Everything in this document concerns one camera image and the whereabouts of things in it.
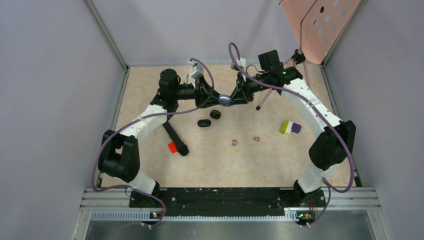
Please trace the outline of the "black glossy earbud charging case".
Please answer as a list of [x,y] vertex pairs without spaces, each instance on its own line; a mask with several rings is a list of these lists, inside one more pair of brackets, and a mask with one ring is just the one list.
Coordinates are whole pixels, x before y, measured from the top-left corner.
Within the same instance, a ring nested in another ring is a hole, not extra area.
[[210,112],[210,117],[211,118],[213,118],[213,119],[215,119],[215,120],[218,120],[218,119],[220,119],[221,118],[221,116],[222,116],[222,113],[220,112],[220,111],[218,111],[218,110],[216,110],[216,109],[213,109],[211,112]]

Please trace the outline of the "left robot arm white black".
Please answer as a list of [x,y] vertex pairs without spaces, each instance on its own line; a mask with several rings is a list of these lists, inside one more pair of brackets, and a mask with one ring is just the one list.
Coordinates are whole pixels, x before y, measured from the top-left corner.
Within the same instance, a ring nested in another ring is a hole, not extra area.
[[141,191],[141,200],[149,207],[160,202],[161,194],[159,183],[141,170],[139,144],[175,114],[179,100],[196,100],[197,108],[206,103],[201,99],[206,71],[193,66],[188,74],[191,83],[181,83],[174,69],[163,70],[158,90],[145,111],[121,130],[107,130],[103,135],[98,170]]

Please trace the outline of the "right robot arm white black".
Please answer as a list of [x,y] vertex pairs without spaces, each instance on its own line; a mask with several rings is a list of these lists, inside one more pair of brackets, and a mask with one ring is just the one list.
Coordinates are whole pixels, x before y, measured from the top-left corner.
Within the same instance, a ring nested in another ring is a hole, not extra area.
[[[294,202],[299,206],[307,206],[314,198],[313,192],[322,184],[338,193],[348,192],[354,183],[355,165],[352,150],[356,134],[355,124],[351,120],[343,121],[332,113],[315,96],[295,67],[283,66],[276,50],[258,56],[263,73],[255,77],[250,76],[240,65],[242,58],[235,43],[229,43],[228,52],[232,64],[244,76],[243,88],[248,94],[265,89],[277,91],[294,105],[315,136],[315,142],[308,151],[311,163],[296,181],[299,189],[293,192]],[[348,185],[341,189],[332,186],[326,177],[344,160],[349,162],[350,176]]]

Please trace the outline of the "black oval case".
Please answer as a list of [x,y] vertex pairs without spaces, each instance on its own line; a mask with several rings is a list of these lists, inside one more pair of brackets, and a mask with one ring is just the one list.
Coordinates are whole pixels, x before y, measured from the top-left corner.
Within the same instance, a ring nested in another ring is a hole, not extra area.
[[200,120],[198,120],[198,121],[197,121],[197,125],[198,125],[200,128],[210,127],[210,126],[211,126],[211,124],[212,124],[212,122],[211,122],[211,120],[210,120],[210,119],[200,119]]

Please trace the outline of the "grey oval pebble case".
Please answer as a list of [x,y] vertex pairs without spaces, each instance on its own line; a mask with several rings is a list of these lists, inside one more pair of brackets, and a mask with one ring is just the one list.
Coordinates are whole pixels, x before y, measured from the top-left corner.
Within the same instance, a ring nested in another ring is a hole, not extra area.
[[221,106],[229,107],[231,103],[231,97],[226,94],[220,94],[218,96],[219,104]]

